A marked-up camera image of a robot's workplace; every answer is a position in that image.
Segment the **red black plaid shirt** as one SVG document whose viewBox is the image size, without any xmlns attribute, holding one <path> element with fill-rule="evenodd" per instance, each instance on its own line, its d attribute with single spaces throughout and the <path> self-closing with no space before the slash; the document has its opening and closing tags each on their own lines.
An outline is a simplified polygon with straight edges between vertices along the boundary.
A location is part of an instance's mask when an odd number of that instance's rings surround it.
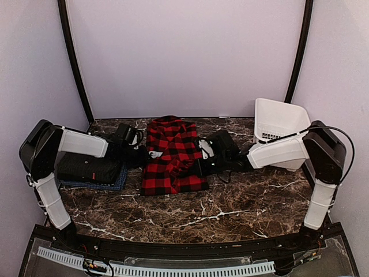
<svg viewBox="0 0 369 277">
<path fill-rule="evenodd" d="M 206 177 L 191 173 L 202 159 L 194 145 L 196 124 L 168 115 L 147 125 L 146 149 L 151 160 L 143 170 L 140 194 L 160 196 L 209 189 Z"/>
</svg>

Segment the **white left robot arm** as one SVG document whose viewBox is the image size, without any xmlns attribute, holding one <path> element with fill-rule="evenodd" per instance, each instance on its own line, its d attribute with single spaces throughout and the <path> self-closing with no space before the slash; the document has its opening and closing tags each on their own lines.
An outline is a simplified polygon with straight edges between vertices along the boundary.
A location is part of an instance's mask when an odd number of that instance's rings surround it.
<svg viewBox="0 0 369 277">
<path fill-rule="evenodd" d="M 141 145 L 142 131 L 120 124 L 113 134 L 93 134 L 40 120 L 19 149 L 27 181 L 51 225 L 61 231 L 58 241 L 69 252 L 81 238 L 67 212 L 58 184 L 61 181 L 114 186 L 129 168 L 150 160 Z"/>
</svg>

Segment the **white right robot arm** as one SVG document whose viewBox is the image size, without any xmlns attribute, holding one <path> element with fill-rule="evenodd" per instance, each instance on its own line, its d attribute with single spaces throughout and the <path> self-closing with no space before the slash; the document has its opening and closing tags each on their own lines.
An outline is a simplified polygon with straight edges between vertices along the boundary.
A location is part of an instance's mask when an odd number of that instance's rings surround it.
<svg viewBox="0 0 369 277">
<path fill-rule="evenodd" d="M 299 250 L 307 250 L 317 240 L 314 230 L 322 227 L 333 206 L 336 191 L 348 174 L 344 168 L 347 150 L 334 134 L 337 128 L 314 121 L 308 128 L 276 137 L 268 137 L 240 150 L 226 130 L 208 138 L 198 138 L 195 146 L 202 158 L 195 164 L 195 173 L 205 177 L 224 171 L 249 172 L 280 163 L 309 160 L 314 169 L 314 189 L 303 226 L 294 238 Z"/>
</svg>

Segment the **black pinstripe shirt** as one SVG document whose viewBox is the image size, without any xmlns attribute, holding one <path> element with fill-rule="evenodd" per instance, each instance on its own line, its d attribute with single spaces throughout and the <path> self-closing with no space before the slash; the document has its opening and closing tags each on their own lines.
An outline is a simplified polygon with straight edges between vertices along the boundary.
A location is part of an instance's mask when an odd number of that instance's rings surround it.
<svg viewBox="0 0 369 277">
<path fill-rule="evenodd" d="M 66 153 L 57 164 L 57 178 L 63 181 L 112 185 L 121 168 L 122 162 L 118 160 Z"/>
</svg>

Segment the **blue checked shirt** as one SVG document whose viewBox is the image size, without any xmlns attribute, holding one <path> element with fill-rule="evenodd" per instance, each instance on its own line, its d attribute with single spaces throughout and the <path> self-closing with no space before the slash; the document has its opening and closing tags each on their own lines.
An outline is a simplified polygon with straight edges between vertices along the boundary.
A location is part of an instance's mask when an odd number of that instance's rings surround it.
<svg viewBox="0 0 369 277">
<path fill-rule="evenodd" d="M 80 181 L 65 181 L 56 179 L 55 182 L 58 185 L 69 186 L 72 188 L 88 188 L 94 190 L 107 190 L 107 191 L 121 191 L 125 188 L 125 182 L 127 177 L 127 169 L 121 168 L 121 171 L 113 184 L 94 184 L 91 182 Z"/>
</svg>

